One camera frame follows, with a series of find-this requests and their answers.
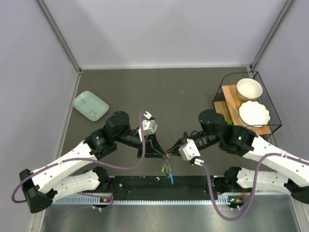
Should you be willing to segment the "lower wooden shelf board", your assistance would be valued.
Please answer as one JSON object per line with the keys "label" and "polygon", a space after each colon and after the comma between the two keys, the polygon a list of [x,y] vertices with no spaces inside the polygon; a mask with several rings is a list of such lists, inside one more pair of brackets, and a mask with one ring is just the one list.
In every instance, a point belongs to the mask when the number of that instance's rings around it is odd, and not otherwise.
{"label": "lower wooden shelf board", "polygon": [[215,101],[213,103],[215,111],[224,116],[225,120],[231,119],[230,113],[228,111],[225,101]]}

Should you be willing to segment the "white scalloped plate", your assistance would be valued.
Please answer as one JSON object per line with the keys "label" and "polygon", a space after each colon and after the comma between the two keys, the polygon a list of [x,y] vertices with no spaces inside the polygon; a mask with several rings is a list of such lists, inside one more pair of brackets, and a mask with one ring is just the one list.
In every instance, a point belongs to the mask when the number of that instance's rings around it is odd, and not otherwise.
{"label": "white scalloped plate", "polygon": [[246,127],[261,128],[271,120],[269,110],[258,101],[246,101],[238,109],[239,118]]}

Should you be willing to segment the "wooden shelf board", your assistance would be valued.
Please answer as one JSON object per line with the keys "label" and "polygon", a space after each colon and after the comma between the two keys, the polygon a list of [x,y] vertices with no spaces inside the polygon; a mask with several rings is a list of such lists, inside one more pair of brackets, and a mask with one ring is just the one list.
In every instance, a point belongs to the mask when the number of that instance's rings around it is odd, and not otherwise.
{"label": "wooden shelf board", "polygon": [[[234,125],[238,126],[247,126],[246,124],[243,124],[239,118],[239,107],[243,103],[241,99],[237,96],[237,86],[236,85],[225,85],[221,86],[222,93],[225,97],[225,102],[227,109],[229,111],[230,117],[234,123]],[[263,126],[261,128],[257,127],[248,127],[248,129],[254,131],[258,135],[270,135],[271,130],[269,126]]]}
{"label": "wooden shelf board", "polygon": [[215,101],[213,103],[215,111],[224,116],[225,120],[231,119],[230,113],[228,111],[225,101]]}

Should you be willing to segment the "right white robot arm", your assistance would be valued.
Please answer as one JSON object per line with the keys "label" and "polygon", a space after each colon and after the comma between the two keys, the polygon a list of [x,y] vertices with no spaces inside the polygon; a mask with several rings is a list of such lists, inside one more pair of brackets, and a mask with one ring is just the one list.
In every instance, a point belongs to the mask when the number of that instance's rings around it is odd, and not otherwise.
{"label": "right white robot arm", "polygon": [[201,166],[200,151],[218,144],[228,154],[262,162],[272,172],[231,167],[225,172],[218,193],[240,189],[262,189],[290,194],[295,200],[309,202],[309,162],[263,139],[252,130],[229,125],[222,114],[204,110],[198,116],[202,131],[184,133],[166,153]]}

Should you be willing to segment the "mint green rectangular tray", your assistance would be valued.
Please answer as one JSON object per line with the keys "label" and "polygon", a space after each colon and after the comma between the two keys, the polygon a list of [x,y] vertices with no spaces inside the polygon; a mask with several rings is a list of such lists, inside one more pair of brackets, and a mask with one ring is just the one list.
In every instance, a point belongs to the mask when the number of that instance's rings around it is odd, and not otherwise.
{"label": "mint green rectangular tray", "polygon": [[104,116],[109,105],[90,91],[84,91],[73,101],[73,107],[90,121],[96,122]]}

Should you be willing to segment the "cream ceramic bowl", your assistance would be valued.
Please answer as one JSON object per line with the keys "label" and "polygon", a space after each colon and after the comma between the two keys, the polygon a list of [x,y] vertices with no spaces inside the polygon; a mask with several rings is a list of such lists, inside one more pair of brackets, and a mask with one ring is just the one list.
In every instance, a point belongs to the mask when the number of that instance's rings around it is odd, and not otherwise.
{"label": "cream ceramic bowl", "polygon": [[243,78],[236,84],[237,96],[243,101],[255,101],[263,93],[262,86],[250,78]]}

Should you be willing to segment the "metal keyring with blue handle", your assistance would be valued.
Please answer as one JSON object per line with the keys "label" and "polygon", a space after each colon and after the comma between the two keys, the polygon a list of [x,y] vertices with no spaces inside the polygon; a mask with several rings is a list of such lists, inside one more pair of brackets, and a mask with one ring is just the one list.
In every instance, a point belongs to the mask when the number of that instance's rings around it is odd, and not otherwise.
{"label": "metal keyring with blue handle", "polygon": [[173,184],[174,184],[174,178],[173,178],[173,174],[172,174],[172,171],[171,171],[171,167],[170,167],[169,160],[166,159],[166,160],[164,161],[164,164],[163,164],[163,165],[166,165],[166,166],[167,166],[169,173],[168,173],[168,174],[165,174],[165,176],[170,180],[171,184],[173,185]]}

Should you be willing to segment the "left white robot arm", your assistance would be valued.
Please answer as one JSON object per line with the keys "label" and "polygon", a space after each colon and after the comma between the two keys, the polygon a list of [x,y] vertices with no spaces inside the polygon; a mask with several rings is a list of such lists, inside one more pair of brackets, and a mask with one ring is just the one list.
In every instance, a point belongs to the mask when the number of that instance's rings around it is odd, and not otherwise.
{"label": "left white robot arm", "polygon": [[156,139],[157,123],[147,111],[139,114],[140,126],[131,129],[129,115],[117,111],[103,128],[91,133],[70,152],[36,170],[20,172],[20,184],[31,213],[48,208],[71,194],[95,190],[106,191],[109,176],[101,159],[117,150],[121,143],[138,150],[138,158],[165,159]]}

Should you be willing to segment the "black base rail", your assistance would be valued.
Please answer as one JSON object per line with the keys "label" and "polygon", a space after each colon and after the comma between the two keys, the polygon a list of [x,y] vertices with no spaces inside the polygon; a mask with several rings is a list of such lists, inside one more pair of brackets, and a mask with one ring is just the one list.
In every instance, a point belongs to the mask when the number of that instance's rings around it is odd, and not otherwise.
{"label": "black base rail", "polygon": [[116,176],[110,179],[113,198],[120,201],[210,200],[206,176]]}

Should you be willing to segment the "upper wooden shelf board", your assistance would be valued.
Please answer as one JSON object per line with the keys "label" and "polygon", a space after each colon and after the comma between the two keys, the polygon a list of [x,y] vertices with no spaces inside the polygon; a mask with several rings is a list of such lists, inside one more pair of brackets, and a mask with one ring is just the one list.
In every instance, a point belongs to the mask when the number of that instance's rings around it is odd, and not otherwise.
{"label": "upper wooden shelf board", "polygon": [[[239,118],[239,107],[243,103],[241,99],[237,96],[237,86],[236,85],[225,85],[221,86],[222,93],[225,97],[225,102],[227,109],[229,111],[230,117],[234,123],[234,125],[238,126],[247,126],[246,124],[243,124]],[[269,126],[263,126],[261,128],[257,127],[248,127],[248,129],[254,131],[258,135],[270,135],[271,130]]]}

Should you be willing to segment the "green plate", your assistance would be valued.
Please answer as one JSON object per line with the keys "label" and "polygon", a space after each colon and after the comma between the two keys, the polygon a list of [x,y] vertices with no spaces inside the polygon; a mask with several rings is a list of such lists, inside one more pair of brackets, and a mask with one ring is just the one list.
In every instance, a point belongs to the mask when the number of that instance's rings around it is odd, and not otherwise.
{"label": "green plate", "polygon": [[225,121],[227,122],[228,125],[233,125],[234,124],[231,118],[228,118]]}

